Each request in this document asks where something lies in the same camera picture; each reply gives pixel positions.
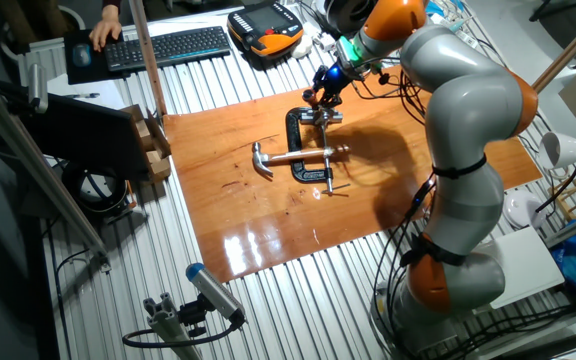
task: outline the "slotted metal surface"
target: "slotted metal surface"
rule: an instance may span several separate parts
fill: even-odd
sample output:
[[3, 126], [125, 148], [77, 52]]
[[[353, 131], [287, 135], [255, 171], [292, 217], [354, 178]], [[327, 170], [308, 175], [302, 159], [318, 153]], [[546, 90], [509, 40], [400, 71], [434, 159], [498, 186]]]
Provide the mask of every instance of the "slotted metal surface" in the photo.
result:
[[[201, 26], [224, 26], [225, 15], [192, 16], [157, 22], [152, 35]], [[475, 20], [467, 25], [476, 37], [487, 39]], [[124, 28], [127, 39], [136, 37], [134, 28]], [[264, 70], [254, 70], [238, 55], [203, 60], [159, 69], [169, 113], [185, 114], [238, 102], [258, 99], [309, 86], [315, 70], [331, 65], [333, 57], [313, 48], [308, 57], [274, 61]], [[492, 59], [495, 54], [488, 50]], [[22, 83], [30, 64], [47, 69], [48, 78], [66, 72], [63, 43], [53, 40], [34, 44], [20, 57]], [[116, 80], [126, 104], [154, 109], [146, 72]], [[549, 130], [546, 120], [536, 119], [522, 136], [524, 145], [537, 148]], [[528, 148], [535, 159], [535, 152]], [[528, 190], [545, 201], [549, 184], [541, 179], [518, 189]], [[140, 350], [121, 343], [123, 334], [148, 328], [142, 300], [169, 292], [177, 305], [196, 299], [197, 291], [185, 278], [188, 264], [201, 262], [201, 254], [175, 172], [161, 184], [137, 190], [138, 207], [133, 215], [101, 229], [108, 247], [112, 270], [100, 271], [89, 254], [65, 264], [58, 277], [57, 264], [83, 250], [80, 239], [58, 222], [44, 239], [53, 310], [62, 359], [174, 359], [170, 350]], [[564, 226], [555, 212], [539, 232], [546, 237]], [[409, 234], [423, 229], [423, 221], [409, 228]], [[499, 238], [514, 230], [503, 218], [489, 235]], [[227, 283], [244, 305], [248, 324], [225, 339], [199, 346], [205, 359], [381, 359], [370, 328], [368, 311], [377, 263], [388, 239], [379, 232], [333, 248]], [[388, 249], [385, 265], [396, 258]], [[59, 282], [63, 316], [57, 297]], [[567, 303], [561, 294], [542, 292], [499, 311], [465, 319], [458, 325], [465, 339], [494, 320], [517, 314], [532, 314]], [[218, 315], [209, 315], [209, 334], [225, 330], [228, 324]], [[152, 335], [143, 341], [155, 341]], [[455, 339], [427, 351], [433, 357], [456, 346]]]

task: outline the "keyboard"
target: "keyboard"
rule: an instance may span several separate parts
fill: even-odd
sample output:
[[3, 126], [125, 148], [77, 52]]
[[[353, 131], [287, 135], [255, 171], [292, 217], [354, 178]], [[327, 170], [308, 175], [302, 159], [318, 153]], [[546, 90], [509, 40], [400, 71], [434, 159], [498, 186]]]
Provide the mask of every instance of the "keyboard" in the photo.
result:
[[[151, 41], [158, 67], [230, 54], [226, 33], [220, 26], [154, 36]], [[146, 68], [139, 40], [107, 44], [104, 52], [111, 72]]]

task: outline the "black monitor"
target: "black monitor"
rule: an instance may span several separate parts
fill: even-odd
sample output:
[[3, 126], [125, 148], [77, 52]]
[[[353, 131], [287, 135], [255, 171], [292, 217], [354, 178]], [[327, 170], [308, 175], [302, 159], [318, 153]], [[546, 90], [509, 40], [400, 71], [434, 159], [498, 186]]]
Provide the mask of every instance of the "black monitor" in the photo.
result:
[[[25, 87], [0, 81], [0, 89], [28, 99]], [[46, 113], [20, 115], [42, 153], [118, 179], [148, 181], [148, 159], [130, 117], [127, 112], [52, 94]]]

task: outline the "desk lamp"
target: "desk lamp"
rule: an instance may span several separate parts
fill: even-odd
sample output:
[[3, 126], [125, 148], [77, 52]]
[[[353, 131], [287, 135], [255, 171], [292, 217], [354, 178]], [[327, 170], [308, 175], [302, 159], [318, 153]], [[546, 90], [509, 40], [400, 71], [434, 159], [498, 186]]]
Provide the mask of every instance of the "desk lamp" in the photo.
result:
[[[538, 159], [541, 167], [546, 171], [574, 164], [576, 162], [576, 139], [555, 132], [546, 133], [539, 145]], [[504, 201], [504, 217], [517, 228], [528, 225], [534, 228], [541, 227], [546, 220], [546, 212], [543, 210], [570, 185], [575, 176], [576, 166], [559, 190], [543, 204], [537, 196], [528, 191], [517, 190], [509, 193]]]

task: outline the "wooden board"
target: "wooden board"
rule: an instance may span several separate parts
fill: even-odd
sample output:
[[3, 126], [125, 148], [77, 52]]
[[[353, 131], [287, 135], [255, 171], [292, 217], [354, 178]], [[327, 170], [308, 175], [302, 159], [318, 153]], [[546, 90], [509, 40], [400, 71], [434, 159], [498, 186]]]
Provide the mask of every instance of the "wooden board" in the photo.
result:
[[[369, 85], [375, 93], [385, 92], [376, 80]], [[424, 127], [400, 100], [362, 100], [349, 86], [338, 107], [343, 123], [327, 132], [330, 145], [352, 148], [350, 156], [332, 165], [335, 185], [351, 183], [339, 190], [344, 196], [322, 195], [323, 183], [297, 182], [288, 165], [271, 167], [273, 180], [260, 176], [252, 164], [252, 144], [259, 141], [265, 153], [287, 151], [285, 116], [304, 106], [301, 93], [165, 117], [204, 264], [220, 281], [396, 225], [431, 172]], [[421, 96], [424, 103], [429, 97]], [[301, 128], [305, 144], [317, 147], [318, 132]], [[491, 143], [486, 154], [505, 188], [541, 176], [516, 139]]]

